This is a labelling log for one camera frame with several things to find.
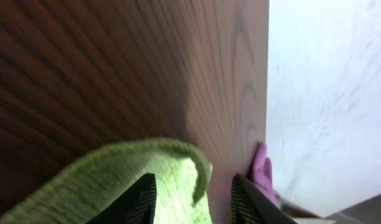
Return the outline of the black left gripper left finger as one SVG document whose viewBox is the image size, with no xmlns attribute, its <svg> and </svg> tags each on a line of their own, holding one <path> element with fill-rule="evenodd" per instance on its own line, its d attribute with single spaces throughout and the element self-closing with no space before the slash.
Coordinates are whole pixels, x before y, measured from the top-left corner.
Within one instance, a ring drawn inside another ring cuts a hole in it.
<svg viewBox="0 0 381 224">
<path fill-rule="evenodd" d="M 146 173 L 87 224 L 153 224 L 156 202 L 155 174 Z"/>
</svg>

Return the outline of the purple microfiber cloth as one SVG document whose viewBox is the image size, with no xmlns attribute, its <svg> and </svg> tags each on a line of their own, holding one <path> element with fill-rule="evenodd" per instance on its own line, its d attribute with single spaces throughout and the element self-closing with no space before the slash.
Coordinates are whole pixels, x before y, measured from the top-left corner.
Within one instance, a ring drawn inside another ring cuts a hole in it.
<svg viewBox="0 0 381 224">
<path fill-rule="evenodd" d="M 277 198 L 273 189 L 272 161 L 267 156 L 267 145 L 260 142 L 252 161 L 251 180 L 262 194 L 273 204 L 277 204 Z"/>
</svg>

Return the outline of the light green microfiber cloth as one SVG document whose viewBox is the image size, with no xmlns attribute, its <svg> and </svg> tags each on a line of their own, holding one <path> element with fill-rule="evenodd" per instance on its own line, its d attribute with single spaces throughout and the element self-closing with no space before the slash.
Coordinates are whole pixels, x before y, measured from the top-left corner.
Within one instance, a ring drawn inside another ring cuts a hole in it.
<svg viewBox="0 0 381 224">
<path fill-rule="evenodd" d="M 155 174 L 154 223 L 211 223 L 212 166 L 174 139 L 108 144 L 79 158 L 0 217 L 0 223 L 87 223 L 146 173 Z"/>
</svg>

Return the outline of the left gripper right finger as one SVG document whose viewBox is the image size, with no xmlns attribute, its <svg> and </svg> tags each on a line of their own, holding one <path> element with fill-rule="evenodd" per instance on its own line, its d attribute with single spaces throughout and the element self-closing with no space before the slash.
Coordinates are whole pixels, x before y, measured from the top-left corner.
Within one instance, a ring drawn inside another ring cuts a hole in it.
<svg viewBox="0 0 381 224">
<path fill-rule="evenodd" d="M 232 179 L 231 212 L 236 224 L 297 224 L 243 174 Z"/>
</svg>

